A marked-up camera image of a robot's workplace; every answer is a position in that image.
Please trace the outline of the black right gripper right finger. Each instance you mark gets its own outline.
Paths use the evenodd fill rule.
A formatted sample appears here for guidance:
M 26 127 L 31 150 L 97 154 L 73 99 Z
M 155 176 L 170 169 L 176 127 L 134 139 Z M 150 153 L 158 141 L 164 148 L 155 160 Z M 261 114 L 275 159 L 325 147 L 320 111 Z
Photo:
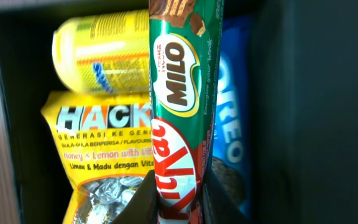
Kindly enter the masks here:
M 202 192 L 205 224 L 247 224 L 246 217 L 231 202 L 211 169 L 207 170 L 204 175 Z

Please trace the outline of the red green KitKat bar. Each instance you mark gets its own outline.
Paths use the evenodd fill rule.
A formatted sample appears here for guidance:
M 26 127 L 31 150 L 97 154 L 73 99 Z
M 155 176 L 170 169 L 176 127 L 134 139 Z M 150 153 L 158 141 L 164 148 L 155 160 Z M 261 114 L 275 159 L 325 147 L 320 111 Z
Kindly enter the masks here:
M 149 2 L 152 150 L 159 223 L 201 223 L 212 150 L 223 0 Z

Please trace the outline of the yellow sunflower seed bag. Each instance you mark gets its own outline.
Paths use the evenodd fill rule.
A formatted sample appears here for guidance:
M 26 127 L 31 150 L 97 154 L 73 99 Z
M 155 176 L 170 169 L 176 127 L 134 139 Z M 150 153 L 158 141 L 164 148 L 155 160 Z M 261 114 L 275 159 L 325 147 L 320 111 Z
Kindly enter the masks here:
M 41 114 L 73 188 L 64 223 L 112 223 L 154 168 L 149 97 L 53 91 Z

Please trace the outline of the yellow can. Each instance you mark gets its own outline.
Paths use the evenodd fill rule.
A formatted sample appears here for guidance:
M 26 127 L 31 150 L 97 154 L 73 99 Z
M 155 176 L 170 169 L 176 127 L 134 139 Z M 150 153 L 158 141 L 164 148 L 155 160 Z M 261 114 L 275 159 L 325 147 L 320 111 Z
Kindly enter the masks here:
M 148 91 L 148 10 L 65 21 L 53 33 L 52 60 L 61 82 L 77 93 Z

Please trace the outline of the blue Oreo cookie pack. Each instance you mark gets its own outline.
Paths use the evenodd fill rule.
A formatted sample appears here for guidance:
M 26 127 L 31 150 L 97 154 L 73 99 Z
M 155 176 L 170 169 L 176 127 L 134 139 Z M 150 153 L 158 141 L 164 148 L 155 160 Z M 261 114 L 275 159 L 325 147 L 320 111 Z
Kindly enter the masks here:
M 223 22 L 212 170 L 231 202 L 250 216 L 251 165 L 247 50 L 253 18 Z

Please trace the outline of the black gift box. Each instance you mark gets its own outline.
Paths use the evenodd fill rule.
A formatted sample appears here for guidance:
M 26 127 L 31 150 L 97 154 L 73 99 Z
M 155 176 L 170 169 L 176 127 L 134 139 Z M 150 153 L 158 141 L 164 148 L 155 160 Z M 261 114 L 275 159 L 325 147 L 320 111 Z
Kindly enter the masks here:
M 62 90 L 54 30 L 137 1 L 0 5 L 0 101 L 21 223 L 61 223 L 72 189 L 41 115 Z M 255 16 L 249 63 L 248 223 L 358 223 L 358 1 L 226 1 Z

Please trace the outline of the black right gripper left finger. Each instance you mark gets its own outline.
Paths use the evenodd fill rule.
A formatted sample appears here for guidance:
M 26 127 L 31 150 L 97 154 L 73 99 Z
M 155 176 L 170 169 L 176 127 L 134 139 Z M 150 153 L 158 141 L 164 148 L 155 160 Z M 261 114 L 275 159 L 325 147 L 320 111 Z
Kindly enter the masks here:
M 112 224 L 157 224 L 157 188 L 153 170 L 147 173 L 139 189 Z

